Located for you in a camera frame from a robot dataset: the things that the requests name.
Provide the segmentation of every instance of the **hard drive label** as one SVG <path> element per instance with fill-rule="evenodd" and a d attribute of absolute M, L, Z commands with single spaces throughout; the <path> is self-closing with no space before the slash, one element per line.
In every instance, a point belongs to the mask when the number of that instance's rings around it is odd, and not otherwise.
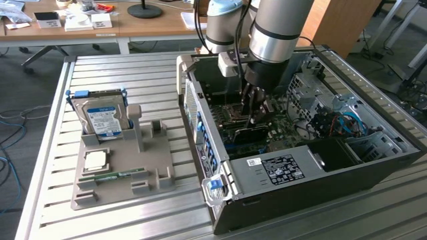
<path fill-rule="evenodd" d="M 101 137 L 115 137 L 121 133 L 120 121 L 115 118 L 115 114 L 113 106 L 87 110 L 95 133 Z"/>
<path fill-rule="evenodd" d="M 271 183 L 273 185 L 303 179 L 304 174 L 292 155 L 279 156 L 261 161 Z"/>

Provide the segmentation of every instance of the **wooden cabinet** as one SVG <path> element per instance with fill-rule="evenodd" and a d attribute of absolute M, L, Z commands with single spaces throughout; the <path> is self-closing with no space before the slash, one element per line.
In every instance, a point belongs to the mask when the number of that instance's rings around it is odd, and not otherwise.
<path fill-rule="evenodd" d="M 315 0 L 301 36 L 325 44 L 345 58 L 382 0 Z M 304 39 L 299 46 L 308 46 Z"/>

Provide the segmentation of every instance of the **motherboard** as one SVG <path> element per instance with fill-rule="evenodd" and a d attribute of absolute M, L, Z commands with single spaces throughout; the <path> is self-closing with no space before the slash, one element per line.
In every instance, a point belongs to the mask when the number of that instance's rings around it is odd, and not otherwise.
<path fill-rule="evenodd" d="M 285 114 L 280 97 L 272 101 L 276 115 L 268 122 L 245 128 L 248 115 L 241 115 L 241 104 L 217 104 L 211 113 L 229 159 L 293 148 L 303 137 L 296 131 L 295 121 Z"/>

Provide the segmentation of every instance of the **metal table surface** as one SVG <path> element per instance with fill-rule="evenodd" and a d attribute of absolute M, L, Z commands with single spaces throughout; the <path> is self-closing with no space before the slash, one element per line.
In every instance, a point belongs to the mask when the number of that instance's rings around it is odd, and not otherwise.
<path fill-rule="evenodd" d="M 83 56 L 61 69 L 16 239 L 419 239 L 427 235 L 427 157 L 363 191 L 221 236 L 212 235 L 177 104 L 176 57 L 189 52 Z M 426 129 L 349 66 L 329 60 L 426 141 Z M 347 91 L 339 83 L 337 92 Z M 109 205 L 71 209 L 81 125 L 64 92 L 125 87 L 140 124 L 163 119 L 176 190 Z"/>

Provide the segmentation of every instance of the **robotic arm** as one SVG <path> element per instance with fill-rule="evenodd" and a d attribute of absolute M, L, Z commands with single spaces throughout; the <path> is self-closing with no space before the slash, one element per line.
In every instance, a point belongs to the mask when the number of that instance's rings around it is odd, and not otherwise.
<path fill-rule="evenodd" d="M 273 114 L 269 94 L 288 66 L 312 4 L 313 0 L 260 1 L 248 51 L 255 60 L 247 63 L 241 84 L 241 114 L 249 115 L 247 128 Z"/>
<path fill-rule="evenodd" d="M 251 28 L 248 51 L 241 56 L 245 58 L 241 115 L 249 115 L 247 128 L 255 127 L 273 114 L 269 94 L 287 69 L 312 5 L 313 0 L 251 1 L 241 31 L 243 34 L 249 33 Z M 219 68 L 225 77 L 236 74 L 236 53 L 232 49 L 243 8 L 241 0 L 209 2 L 205 42 L 212 53 L 219 53 Z"/>

